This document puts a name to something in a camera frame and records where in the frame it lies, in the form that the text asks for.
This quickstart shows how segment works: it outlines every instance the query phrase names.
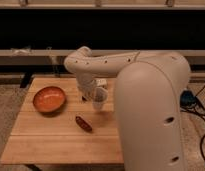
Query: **black cable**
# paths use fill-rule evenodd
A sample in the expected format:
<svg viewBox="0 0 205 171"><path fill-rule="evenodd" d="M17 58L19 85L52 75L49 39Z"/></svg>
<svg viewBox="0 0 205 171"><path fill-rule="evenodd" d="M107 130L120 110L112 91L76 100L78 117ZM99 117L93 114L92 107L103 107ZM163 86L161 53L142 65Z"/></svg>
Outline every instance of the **black cable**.
<svg viewBox="0 0 205 171"><path fill-rule="evenodd" d="M201 118L204 123L205 123L205 115L202 115L202 114L199 114L198 112L195 112L195 111L191 111L189 109L186 109L186 108L183 108L185 111L181 110L182 112L188 112L188 113L191 113L195 116L198 116L199 118ZM204 150L203 150L203 144L204 144L204 140L205 140L205 133L203 134L203 136L201 137L200 139L200 142L199 142L199 148L200 148L200 153L201 153L201 156L203 158L203 160L205 161L205 153L204 153Z"/></svg>
<svg viewBox="0 0 205 171"><path fill-rule="evenodd" d="M195 97L197 97L204 89L205 89L205 85L196 93Z"/></svg>
<svg viewBox="0 0 205 171"><path fill-rule="evenodd" d="M195 97L197 97L203 90L205 89L205 85L198 91L198 93L195 95ZM182 112L187 112L187 113L191 113L195 116L198 116L199 118L201 118L204 123L205 123L205 110L204 110L204 113L200 113L197 109L197 103L195 103L194 105L192 106L184 106L184 107L181 107L182 109L184 110L181 110ZM199 143L199 147L200 147L200 153L201 153L201 156L203 158L203 160L205 161L205 154L204 154L204 150L203 150L203 144L204 144L204 140L205 140L205 133L203 134L203 136L201 137L200 139L200 143Z"/></svg>

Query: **grey floor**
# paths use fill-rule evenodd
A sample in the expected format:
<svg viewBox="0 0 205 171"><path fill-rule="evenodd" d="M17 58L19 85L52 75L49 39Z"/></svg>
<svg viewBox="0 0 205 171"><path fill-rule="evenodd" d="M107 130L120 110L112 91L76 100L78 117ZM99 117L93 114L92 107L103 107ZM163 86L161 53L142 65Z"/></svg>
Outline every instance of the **grey floor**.
<svg viewBox="0 0 205 171"><path fill-rule="evenodd" d="M13 76L0 75L0 156L29 87L19 88L21 77L17 75L13 79ZM202 87L202 83L192 83L189 87L197 92ZM205 101L205 90L200 94L200 99ZM184 153L188 171L205 171L205 164L199 152L199 139L205 131L205 125L196 116L186 113L181 116ZM124 171L123 165L39 165L39 167L44 171ZM28 170L23 165L0 164L0 171Z"/></svg>

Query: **wooden tabletop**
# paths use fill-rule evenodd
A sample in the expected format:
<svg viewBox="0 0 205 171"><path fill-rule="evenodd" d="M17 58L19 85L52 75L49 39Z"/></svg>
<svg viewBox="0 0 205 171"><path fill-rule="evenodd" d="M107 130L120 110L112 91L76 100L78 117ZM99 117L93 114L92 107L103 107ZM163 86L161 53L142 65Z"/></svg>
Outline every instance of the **wooden tabletop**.
<svg viewBox="0 0 205 171"><path fill-rule="evenodd" d="M114 164L123 163L113 114L113 83L107 79L108 99L101 112L83 102L74 78L35 78L28 90L1 157L2 164ZM62 88L67 97L64 109L53 117L38 113L32 100L46 86ZM92 127L82 130L79 115Z"/></svg>

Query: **orange bowl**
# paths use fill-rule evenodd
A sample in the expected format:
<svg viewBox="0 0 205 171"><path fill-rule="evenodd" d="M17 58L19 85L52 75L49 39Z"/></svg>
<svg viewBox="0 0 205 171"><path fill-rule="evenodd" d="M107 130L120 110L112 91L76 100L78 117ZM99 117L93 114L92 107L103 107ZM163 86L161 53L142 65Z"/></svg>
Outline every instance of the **orange bowl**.
<svg viewBox="0 0 205 171"><path fill-rule="evenodd" d="M33 99L33 105L38 112L52 113L60 109L66 102L65 92L54 86L39 90Z"/></svg>

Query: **cup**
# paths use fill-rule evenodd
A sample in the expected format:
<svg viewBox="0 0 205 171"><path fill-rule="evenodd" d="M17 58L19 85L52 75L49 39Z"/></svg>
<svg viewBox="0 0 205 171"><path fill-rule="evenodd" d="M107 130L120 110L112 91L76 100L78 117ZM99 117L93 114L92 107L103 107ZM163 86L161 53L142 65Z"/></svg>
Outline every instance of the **cup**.
<svg viewBox="0 0 205 171"><path fill-rule="evenodd" d="M107 99L108 91L103 87L96 87L94 98L93 98L93 108L97 111L100 111L103 108L103 105Z"/></svg>

